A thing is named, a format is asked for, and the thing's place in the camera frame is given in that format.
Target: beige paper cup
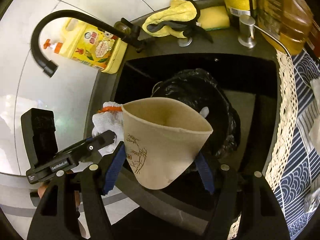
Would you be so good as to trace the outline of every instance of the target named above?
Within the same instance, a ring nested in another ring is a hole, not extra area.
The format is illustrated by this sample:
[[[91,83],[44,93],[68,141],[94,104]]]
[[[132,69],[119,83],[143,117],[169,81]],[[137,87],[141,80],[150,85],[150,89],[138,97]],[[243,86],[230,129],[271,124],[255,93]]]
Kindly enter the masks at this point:
[[[197,111],[171,98],[145,98],[122,106],[127,160],[138,182],[161,189],[194,161],[212,133]]]

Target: sponge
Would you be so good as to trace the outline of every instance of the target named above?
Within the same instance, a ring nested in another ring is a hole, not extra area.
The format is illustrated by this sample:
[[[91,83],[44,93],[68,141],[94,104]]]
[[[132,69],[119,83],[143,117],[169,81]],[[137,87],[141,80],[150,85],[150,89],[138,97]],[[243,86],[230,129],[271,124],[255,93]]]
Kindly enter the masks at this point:
[[[229,17],[224,6],[215,6],[200,10],[198,22],[206,31],[230,27]]]

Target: beige crochet lace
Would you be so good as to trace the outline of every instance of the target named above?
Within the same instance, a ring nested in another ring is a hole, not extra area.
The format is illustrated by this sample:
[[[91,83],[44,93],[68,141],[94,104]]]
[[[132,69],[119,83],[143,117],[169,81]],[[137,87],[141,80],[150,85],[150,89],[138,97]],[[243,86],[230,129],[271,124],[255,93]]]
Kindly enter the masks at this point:
[[[273,191],[279,185],[284,168],[288,161],[293,131],[298,114],[298,98],[292,59],[279,51],[277,51],[277,59],[280,66],[280,91],[282,97],[280,106],[280,122],[278,125],[277,140],[272,151],[272,159],[268,165],[265,175],[265,178]],[[236,237],[239,229],[240,218],[241,216],[239,216],[238,220],[231,225],[228,239]]]

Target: black faucet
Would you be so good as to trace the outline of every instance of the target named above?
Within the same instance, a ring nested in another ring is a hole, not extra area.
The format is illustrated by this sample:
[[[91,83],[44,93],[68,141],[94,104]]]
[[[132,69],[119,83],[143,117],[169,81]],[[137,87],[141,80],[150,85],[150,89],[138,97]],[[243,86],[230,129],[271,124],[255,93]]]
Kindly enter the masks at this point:
[[[37,64],[43,69],[43,72],[47,74],[49,77],[52,77],[55,71],[58,68],[58,65],[55,64],[53,61],[48,60],[42,53],[40,47],[39,47],[39,36],[42,31],[42,29],[51,21],[63,18],[63,17],[71,17],[78,19],[80,21],[89,23],[93,26],[96,26],[100,29],[103,29],[117,37],[119,37],[122,41],[134,46],[137,50],[137,52],[142,51],[145,48],[145,41],[139,41],[138,37],[140,34],[141,27],[133,25],[126,19],[122,18],[121,22],[125,25],[127,25],[131,32],[130,34],[123,33],[114,27],[110,26],[109,24],[106,24],[96,18],[93,18],[87,14],[74,11],[74,10],[61,10],[53,12],[46,17],[44,17],[36,26],[36,28],[33,30],[32,36],[31,36],[31,53],[37,62]]]

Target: green leaf on label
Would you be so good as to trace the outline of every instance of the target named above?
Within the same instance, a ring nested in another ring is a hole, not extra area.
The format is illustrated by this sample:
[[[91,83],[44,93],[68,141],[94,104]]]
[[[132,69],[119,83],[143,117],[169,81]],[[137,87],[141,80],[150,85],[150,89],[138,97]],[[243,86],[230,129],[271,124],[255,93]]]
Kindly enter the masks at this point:
[[[102,63],[102,62],[105,62],[108,58],[102,58],[100,60],[98,60],[98,62]]]

